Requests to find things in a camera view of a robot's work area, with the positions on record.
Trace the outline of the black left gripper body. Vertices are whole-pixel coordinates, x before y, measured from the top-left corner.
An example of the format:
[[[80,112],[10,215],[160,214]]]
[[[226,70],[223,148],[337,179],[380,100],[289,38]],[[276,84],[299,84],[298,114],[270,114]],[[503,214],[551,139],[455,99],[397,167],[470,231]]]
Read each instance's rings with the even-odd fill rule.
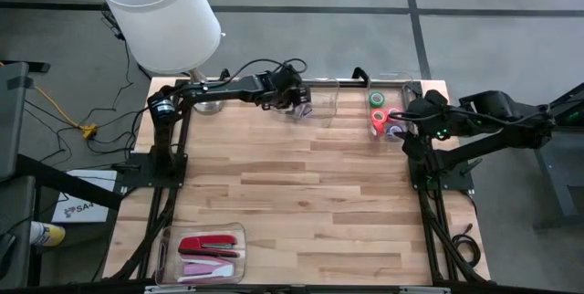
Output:
[[[267,72],[268,93],[264,95],[264,105],[278,110],[295,108],[311,102],[310,87],[292,66],[285,65],[276,71]]]

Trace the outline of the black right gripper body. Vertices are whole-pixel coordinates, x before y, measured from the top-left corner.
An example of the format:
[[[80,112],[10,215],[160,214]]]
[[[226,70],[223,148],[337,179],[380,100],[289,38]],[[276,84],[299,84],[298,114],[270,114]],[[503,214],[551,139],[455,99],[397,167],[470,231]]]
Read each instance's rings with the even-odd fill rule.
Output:
[[[423,98],[412,100],[406,111],[410,114],[410,122],[417,127],[417,133],[407,131],[405,141],[423,141],[424,138],[444,141],[455,136],[448,99],[438,90],[430,89]]]

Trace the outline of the purple tape roll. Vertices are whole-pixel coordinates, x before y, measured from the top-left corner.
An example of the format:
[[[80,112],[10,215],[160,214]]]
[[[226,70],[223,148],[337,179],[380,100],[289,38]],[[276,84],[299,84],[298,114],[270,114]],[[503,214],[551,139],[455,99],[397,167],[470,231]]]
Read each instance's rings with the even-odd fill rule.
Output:
[[[389,141],[399,141],[405,129],[398,123],[391,123],[385,129],[385,137]]]

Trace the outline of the red stapler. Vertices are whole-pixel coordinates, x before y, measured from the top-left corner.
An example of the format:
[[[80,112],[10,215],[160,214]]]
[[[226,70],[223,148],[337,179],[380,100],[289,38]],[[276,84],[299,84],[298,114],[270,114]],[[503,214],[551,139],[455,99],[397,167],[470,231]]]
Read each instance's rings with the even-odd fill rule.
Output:
[[[177,251],[182,255],[236,258],[236,244],[236,238],[230,235],[188,236],[181,240]]]

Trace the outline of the pink stapler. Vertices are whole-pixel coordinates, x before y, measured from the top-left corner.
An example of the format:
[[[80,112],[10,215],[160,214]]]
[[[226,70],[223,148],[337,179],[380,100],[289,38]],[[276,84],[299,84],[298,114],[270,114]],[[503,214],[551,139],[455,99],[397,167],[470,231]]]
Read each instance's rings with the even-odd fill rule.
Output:
[[[229,260],[211,256],[184,256],[182,275],[178,282],[206,278],[230,278],[235,274],[235,264]]]

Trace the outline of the clear plastic bin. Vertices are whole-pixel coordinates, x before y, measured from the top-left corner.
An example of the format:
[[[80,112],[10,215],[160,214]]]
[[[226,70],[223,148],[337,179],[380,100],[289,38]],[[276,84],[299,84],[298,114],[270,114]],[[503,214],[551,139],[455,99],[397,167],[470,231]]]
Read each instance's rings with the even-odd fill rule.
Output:
[[[386,73],[380,74],[378,79],[371,79],[370,85],[366,87],[365,92],[365,106],[368,113],[368,128],[370,130],[371,119],[370,113],[373,108],[369,104],[369,95],[373,91],[381,92],[385,96],[385,103],[381,108],[387,112],[389,107],[397,107],[401,112],[405,112],[409,103],[420,98],[422,95],[421,84],[415,81],[412,76],[407,73]],[[406,115],[401,115],[396,122],[384,122],[384,130],[391,123],[398,123],[407,131],[415,131],[415,126],[409,121],[401,121],[401,118],[406,118]],[[380,138],[375,138],[370,130],[370,139],[377,142],[399,142],[389,141],[385,137],[385,133]]]
[[[328,128],[338,111],[340,83],[336,79],[306,80],[310,87],[313,112],[309,117],[298,119],[294,108],[287,110],[271,110],[270,119],[287,125],[313,128]]]
[[[181,240],[188,236],[208,235],[230,235],[236,238],[237,244],[235,245],[235,252],[239,254],[239,257],[219,257],[235,264],[235,274],[230,278],[206,278],[197,279],[195,281],[178,282],[177,278],[180,277],[183,272],[183,262],[181,261],[181,257],[198,256],[180,254],[177,249]],[[163,229],[160,235],[154,278],[156,283],[161,286],[235,284],[245,275],[247,258],[246,249],[245,229],[239,223],[206,226],[167,226]]]

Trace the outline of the silver table lamp white shade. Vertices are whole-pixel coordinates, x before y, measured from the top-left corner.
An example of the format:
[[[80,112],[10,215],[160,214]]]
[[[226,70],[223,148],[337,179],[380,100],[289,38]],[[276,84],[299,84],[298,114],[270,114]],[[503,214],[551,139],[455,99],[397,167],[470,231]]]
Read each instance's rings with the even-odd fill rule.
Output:
[[[208,0],[105,0],[131,54],[159,74],[207,77],[200,66],[220,45],[223,32]]]

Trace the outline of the dark grey metal cart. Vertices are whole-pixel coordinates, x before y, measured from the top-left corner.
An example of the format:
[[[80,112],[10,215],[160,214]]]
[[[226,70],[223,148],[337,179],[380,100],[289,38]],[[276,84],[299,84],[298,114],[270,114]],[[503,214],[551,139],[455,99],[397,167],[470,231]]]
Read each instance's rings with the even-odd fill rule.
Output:
[[[584,82],[554,100],[551,109],[558,125],[535,156],[560,212],[535,223],[535,231],[584,226],[584,208],[579,211],[571,193],[584,191]]]

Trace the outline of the black power adapter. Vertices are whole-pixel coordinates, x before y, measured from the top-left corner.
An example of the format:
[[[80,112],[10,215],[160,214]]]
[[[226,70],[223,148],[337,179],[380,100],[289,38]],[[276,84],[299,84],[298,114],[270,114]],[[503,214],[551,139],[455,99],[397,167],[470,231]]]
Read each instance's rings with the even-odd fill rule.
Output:
[[[106,27],[114,34],[114,37],[118,40],[125,41],[125,36],[123,35],[115,16],[110,11],[104,11],[102,13],[102,20],[105,22]]]

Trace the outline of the white printed sign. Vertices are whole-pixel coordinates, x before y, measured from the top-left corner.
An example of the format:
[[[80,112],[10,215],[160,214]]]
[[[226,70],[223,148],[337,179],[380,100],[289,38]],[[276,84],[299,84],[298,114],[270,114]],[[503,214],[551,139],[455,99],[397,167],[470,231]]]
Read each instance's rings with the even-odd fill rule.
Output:
[[[72,170],[69,175],[81,178],[98,187],[113,191],[118,179],[115,171],[106,170]],[[52,215],[53,224],[67,223],[103,223],[107,220],[109,209],[86,200],[60,193]]]

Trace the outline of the black diagonal beam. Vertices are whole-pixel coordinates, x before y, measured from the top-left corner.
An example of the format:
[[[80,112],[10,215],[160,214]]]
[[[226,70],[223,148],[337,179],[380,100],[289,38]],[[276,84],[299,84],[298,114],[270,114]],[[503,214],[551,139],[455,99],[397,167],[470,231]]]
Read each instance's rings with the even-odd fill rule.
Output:
[[[112,210],[118,210],[122,201],[120,194],[59,171],[23,154],[18,154],[16,157],[15,175],[32,176],[40,186],[45,186]]]

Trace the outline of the dark grey case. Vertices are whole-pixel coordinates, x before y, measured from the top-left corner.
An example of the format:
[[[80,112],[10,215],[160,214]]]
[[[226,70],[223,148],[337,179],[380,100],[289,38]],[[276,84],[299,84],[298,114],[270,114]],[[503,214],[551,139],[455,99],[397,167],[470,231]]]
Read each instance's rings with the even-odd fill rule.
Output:
[[[26,63],[0,67],[0,182],[10,178],[16,169],[27,75]]]
[[[0,290],[27,285],[35,195],[32,176],[0,183]]]

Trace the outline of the yellow and white can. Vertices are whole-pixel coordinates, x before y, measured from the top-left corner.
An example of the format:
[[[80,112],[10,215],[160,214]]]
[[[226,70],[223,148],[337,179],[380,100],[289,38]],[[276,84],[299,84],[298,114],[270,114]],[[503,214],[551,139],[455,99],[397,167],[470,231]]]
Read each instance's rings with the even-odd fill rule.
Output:
[[[29,243],[38,247],[56,247],[62,243],[66,230],[62,226],[33,221],[30,223]]]

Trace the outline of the black aluminium frame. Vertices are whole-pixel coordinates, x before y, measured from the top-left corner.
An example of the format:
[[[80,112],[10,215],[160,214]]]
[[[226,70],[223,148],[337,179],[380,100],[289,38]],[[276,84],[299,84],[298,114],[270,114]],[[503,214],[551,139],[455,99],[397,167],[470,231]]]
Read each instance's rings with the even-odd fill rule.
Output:
[[[294,122],[239,101],[192,116],[177,226],[238,223],[244,283],[427,285],[419,198],[398,142],[370,133],[369,90],[319,83],[329,120]]]

